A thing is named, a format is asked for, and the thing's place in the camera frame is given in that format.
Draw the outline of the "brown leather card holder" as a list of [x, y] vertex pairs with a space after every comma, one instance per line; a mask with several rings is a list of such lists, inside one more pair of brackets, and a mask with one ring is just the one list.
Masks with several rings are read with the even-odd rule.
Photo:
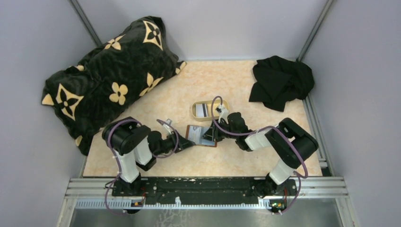
[[187, 125], [185, 138], [194, 142], [196, 146], [203, 147], [217, 147], [217, 142], [212, 141], [206, 135], [209, 127], [202, 127], [196, 125]]

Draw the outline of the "beige oval tray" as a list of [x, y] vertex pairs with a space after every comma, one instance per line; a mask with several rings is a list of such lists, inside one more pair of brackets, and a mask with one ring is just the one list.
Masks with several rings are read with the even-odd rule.
[[229, 105], [226, 100], [220, 103], [220, 99], [217, 99], [214, 103], [212, 100], [198, 101], [192, 104], [190, 113], [194, 120], [199, 122], [211, 121], [215, 119], [219, 121], [219, 118], [227, 120], [229, 115]]

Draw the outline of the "white magnetic stripe card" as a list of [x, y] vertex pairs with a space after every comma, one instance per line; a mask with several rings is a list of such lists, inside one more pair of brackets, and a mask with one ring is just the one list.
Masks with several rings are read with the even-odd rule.
[[195, 105], [195, 116], [198, 118], [208, 117], [208, 106], [206, 103], [198, 103]]

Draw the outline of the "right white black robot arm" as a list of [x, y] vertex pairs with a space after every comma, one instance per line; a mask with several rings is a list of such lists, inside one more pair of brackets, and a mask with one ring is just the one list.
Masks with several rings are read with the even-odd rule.
[[239, 112], [231, 113], [226, 119], [213, 122], [202, 135], [205, 140], [220, 142], [234, 139], [245, 151], [272, 147], [279, 156], [275, 167], [267, 174], [266, 188], [272, 195], [280, 194], [285, 181], [319, 148], [317, 140], [290, 118], [277, 126], [252, 131]]

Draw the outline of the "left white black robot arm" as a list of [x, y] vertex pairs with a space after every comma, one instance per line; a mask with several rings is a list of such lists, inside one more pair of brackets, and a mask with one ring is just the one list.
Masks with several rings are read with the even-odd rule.
[[166, 138], [132, 117], [111, 123], [102, 132], [102, 138], [116, 158], [117, 179], [124, 182], [123, 189], [131, 196], [142, 189], [139, 168], [148, 171], [157, 159], [195, 146], [195, 142], [184, 138], [172, 127], [171, 120], [157, 119], [157, 122], [168, 131]]

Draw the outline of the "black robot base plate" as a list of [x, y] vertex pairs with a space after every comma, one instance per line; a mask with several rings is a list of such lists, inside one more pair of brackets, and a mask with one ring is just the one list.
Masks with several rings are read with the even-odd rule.
[[110, 186], [112, 196], [139, 196], [146, 205], [255, 205], [266, 196], [294, 196], [293, 179], [277, 186], [265, 177], [143, 177], [128, 186], [117, 180]]

